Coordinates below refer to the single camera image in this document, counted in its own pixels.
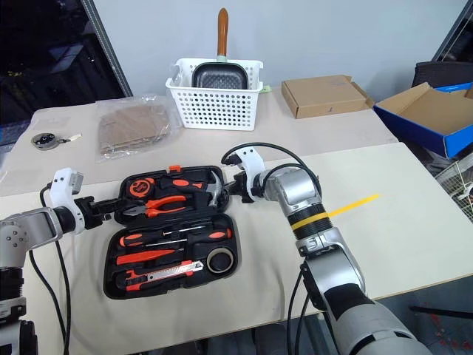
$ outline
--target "nonstick pan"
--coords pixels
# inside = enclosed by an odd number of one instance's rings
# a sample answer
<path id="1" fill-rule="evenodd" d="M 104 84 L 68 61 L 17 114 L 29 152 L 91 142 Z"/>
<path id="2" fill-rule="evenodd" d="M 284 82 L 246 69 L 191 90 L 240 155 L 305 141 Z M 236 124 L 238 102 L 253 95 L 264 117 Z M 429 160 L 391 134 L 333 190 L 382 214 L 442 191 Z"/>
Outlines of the nonstick pan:
<path id="1" fill-rule="evenodd" d="M 192 74 L 192 87 L 212 89 L 248 88 L 248 74 L 238 64 L 227 62 L 228 13 L 225 8 L 219 12 L 217 61 L 198 65 Z"/>

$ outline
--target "orange pliers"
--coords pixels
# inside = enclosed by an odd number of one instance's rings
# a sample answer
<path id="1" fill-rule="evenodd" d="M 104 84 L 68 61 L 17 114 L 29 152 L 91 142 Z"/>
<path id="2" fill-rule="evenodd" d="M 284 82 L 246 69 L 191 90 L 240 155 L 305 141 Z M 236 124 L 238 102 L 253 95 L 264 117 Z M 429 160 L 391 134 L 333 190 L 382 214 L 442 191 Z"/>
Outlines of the orange pliers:
<path id="1" fill-rule="evenodd" d="M 185 207 L 178 207 L 176 209 L 160 209 L 160 207 L 163 207 L 168 203 L 184 202 L 186 200 L 186 196 L 182 195 L 163 197 L 158 200 L 149 200 L 141 206 L 127 209 L 123 214 L 126 216 L 137 216 L 144 213 L 148 218 L 153 218 L 162 213 L 172 213 L 184 210 Z"/>

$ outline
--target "cardboard box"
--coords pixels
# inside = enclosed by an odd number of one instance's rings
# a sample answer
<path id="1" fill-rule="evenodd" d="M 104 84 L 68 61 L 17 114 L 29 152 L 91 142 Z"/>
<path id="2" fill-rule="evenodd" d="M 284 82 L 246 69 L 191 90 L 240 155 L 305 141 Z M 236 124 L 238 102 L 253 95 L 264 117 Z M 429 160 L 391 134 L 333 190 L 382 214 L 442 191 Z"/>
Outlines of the cardboard box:
<path id="1" fill-rule="evenodd" d="M 423 83 L 377 103 L 374 110 L 397 137 L 453 158 L 473 142 L 471 86 L 433 89 Z"/>
<path id="2" fill-rule="evenodd" d="M 374 102 L 350 76 L 286 80 L 281 92 L 295 118 L 333 115 L 369 109 Z"/>

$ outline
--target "plastic bag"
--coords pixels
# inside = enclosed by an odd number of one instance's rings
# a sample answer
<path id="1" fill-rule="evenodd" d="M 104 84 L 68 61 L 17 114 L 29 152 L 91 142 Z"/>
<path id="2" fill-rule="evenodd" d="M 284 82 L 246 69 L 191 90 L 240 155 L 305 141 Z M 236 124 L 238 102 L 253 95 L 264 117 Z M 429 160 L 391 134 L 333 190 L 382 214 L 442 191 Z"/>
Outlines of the plastic bag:
<path id="1" fill-rule="evenodd" d="M 153 149 L 180 120 L 173 100 L 157 95 L 97 101 L 98 163 Z"/>

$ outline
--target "table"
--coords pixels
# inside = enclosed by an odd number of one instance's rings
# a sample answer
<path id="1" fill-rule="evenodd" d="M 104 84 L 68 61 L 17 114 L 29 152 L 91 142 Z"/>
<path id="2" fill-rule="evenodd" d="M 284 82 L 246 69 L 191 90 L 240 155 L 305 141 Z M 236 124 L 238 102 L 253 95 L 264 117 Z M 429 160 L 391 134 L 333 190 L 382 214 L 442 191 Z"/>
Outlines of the table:
<path id="1" fill-rule="evenodd" d="M 156 149 L 139 155 L 95 163 L 97 150 L 97 105 L 40 109 L 28 130 L 18 139 L 0 172 L 0 196 L 39 191 L 54 172 L 71 166 L 84 173 L 84 183 L 121 180 L 128 175 L 163 169 L 170 165 L 219 165 L 223 153 L 238 143 L 266 141 L 282 145 L 298 155 L 332 152 L 398 140 L 371 110 L 296 120 L 288 109 L 280 88 L 261 94 L 256 128 L 252 132 L 181 129 Z M 79 132 L 77 141 L 41 152 L 30 141 L 38 133 L 52 132 L 67 138 Z M 186 146 L 194 146 L 191 152 Z M 267 160 L 284 158 L 263 151 Z"/>
<path id="2" fill-rule="evenodd" d="M 328 211 L 380 194 L 371 203 L 340 214 L 341 229 L 357 259 L 371 297 L 400 294 L 473 272 L 473 225 L 402 143 L 303 157 L 320 177 Z M 271 161 L 267 167 L 288 160 Z M 225 168 L 227 180 L 237 168 Z M 84 186 L 79 197 L 117 195 L 120 181 Z M 1 197 L 0 218 L 39 207 L 38 194 Z M 292 231 L 278 203 L 242 205 L 233 197 L 226 212 L 235 221 L 241 252 L 235 274 L 193 289 L 135 300 L 103 293 L 103 261 L 121 226 L 99 228 L 61 240 L 72 287 L 71 354 L 130 354 L 192 339 L 283 320 L 299 272 Z M 449 238 L 455 237 L 455 243 Z M 35 252 L 54 289 L 64 287 L 55 248 Z M 24 268 L 27 318 L 35 321 L 40 354 L 59 354 L 61 335 L 49 294 Z M 293 314 L 300 313 L 299 290 Z M 316 312 L 311 306 L 308 313 Z"/>

